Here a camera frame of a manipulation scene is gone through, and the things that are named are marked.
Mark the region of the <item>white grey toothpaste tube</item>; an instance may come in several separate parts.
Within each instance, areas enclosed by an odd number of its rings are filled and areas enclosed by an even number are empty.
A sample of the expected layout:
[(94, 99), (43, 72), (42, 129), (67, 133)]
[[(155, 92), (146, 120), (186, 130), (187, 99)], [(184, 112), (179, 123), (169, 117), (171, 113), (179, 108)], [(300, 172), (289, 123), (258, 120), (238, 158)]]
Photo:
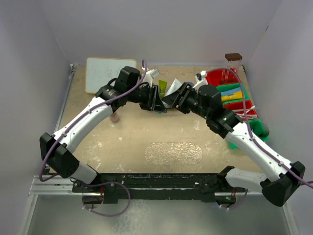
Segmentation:
[(182, 85), (182, 83), (175, 78), (173, 83), (171, 84), (170, 88), (165, 93), (165, 96), (171, 95), (172, 93), (177, 91), (181, 87), (181, 85)]

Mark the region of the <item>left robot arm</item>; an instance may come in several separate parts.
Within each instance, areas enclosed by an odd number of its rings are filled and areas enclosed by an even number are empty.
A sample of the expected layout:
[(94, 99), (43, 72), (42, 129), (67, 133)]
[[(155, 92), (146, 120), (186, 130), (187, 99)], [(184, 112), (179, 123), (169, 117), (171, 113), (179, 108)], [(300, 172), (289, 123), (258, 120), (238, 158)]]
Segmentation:
[(75, 158), (74, 152), (81, 141), (104, 119), (115, 114), (127, 102), (139, 104), (142, 110), (165, 113), (159, 87), (153, 79), (159, 75), (157, 69), (141, 74), (136, 68), (125, 66), (117, 78), (101, 87), (87, 107), (62, 129), (40, 137), (41, 158), (62, 178), (73, 178), (83, 182), (84, 187), (95, 192), (101, 181), (95, 169)]

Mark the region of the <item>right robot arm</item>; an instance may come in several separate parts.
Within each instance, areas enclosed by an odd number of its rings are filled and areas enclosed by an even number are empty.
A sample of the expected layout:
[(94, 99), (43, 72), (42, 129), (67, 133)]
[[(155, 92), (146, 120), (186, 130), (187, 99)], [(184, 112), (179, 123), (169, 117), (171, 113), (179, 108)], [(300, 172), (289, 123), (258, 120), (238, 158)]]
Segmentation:
[(195, 90), (185, 83), (162, 101), (184, 114), (192, 112), (204, 118), (211, 131), (235, 144), (262, 170), (256, 173), (231, 168), (217, 180), (220, 190), (245, 188), (260, 192), (273, 205), (281, 207), (300, 187), (305, 166), (282, 157), (252, 133), (248, 123), (223, 107), (216, 87), (202, 85)]

